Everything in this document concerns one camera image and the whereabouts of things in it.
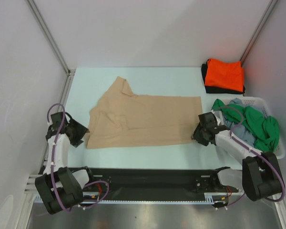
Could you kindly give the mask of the beige t shirt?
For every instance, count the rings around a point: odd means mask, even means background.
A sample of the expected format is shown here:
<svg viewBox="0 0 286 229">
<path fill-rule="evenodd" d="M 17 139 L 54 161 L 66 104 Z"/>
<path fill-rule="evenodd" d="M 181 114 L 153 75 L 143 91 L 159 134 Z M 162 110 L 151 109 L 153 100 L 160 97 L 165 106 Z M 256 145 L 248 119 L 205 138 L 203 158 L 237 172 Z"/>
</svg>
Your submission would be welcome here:
<svg viewBox="0 0 286 229">
<path fill-rule="evenodd" d="M 200 97 L 137 95 L 117 77 L 90 111 L 87 149 L 188 144 Z"/>
</svg>

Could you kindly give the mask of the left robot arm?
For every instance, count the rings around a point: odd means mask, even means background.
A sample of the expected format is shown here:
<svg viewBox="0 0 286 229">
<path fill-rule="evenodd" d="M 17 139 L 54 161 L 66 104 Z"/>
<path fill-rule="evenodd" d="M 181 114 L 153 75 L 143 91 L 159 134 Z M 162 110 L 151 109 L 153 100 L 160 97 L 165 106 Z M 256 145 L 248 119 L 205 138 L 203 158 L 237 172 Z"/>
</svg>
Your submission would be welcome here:
<svg viewBox="0 0 286 229">
<path fill-rule="evenodd" d="M 68 151 L 77 148 L 89 130 L 72 118 L 69 113 L 51 114 L 51 124 L 46 134 L 48 161 L 42 176 L 35 179 L 35 187 L 49 214 L 71 210 L 83 201 L 83 189 L 92 190 L 96 179 L 88 167 L 71 171 Z"/>
</svg>

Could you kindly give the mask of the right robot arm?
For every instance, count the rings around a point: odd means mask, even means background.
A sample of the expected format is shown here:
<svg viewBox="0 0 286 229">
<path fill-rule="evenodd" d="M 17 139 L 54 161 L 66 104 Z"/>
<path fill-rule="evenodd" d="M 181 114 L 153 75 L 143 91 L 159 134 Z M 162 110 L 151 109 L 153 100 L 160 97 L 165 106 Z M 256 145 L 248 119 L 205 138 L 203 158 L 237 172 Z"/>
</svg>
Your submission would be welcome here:
<svg viewBox="0 0 286 229">
<path fill-rule="evenodd" d="M 242 189 L 251 201 L 280 202 L 286 187 L 276 155 L 262 152 L 238 138 L 225 125 L 218 125 L 212 112 L 200 114 L 191 138 L 201 145 L 213 144 L 228 152 L 242 165 Z"/>
</svg>

